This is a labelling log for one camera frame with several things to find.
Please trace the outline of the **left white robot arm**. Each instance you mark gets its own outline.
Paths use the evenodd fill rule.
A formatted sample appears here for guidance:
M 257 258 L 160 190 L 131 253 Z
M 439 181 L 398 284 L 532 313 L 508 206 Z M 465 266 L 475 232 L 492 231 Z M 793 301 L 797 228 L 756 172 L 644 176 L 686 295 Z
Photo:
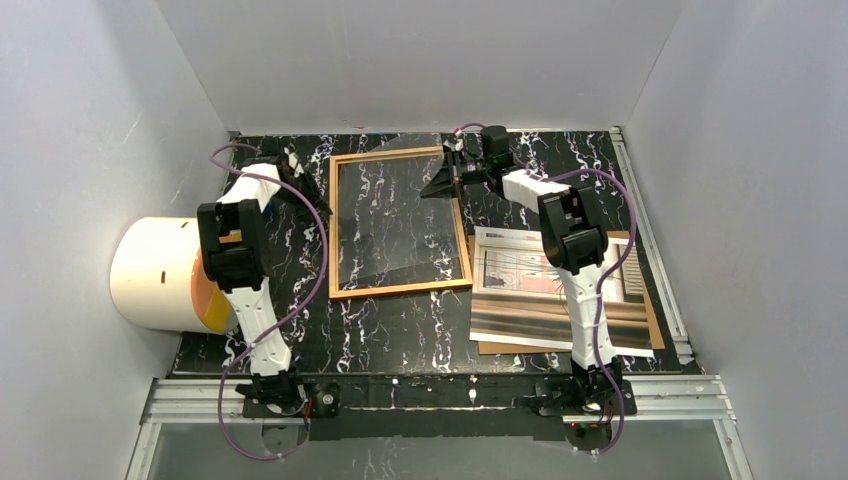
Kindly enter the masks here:
M 249 346 L 251 384 L 237 392 L 260 404 L 294 409 L 306 393 L 272 305 L 270 237 L 263 212 L 273 198 L 328 209 L 314 177 L 290 146 L 243 168 L 218 200 L 197 210 L 203 268 L 229 301 Z

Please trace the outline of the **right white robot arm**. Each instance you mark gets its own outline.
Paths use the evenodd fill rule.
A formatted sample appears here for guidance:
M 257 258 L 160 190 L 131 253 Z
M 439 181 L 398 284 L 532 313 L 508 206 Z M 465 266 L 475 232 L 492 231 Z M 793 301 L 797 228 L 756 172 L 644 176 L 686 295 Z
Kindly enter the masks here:
M 485 184 L 539 216 L 543 251 L 562 281 L 571 323 L 569 396 L 576 407 L 622 408 L 622 364 L 608 337 L 602 299 L 602 284 L 612 273 L 603 267 L 609 237 L 595 191 L 520 167 L 501 125 L 482 128 L 480 140 L 478 156 L 467 154 L 460 141 L 444 142 L 442 166 L 421 198 L 459 197 L 466 186 Z

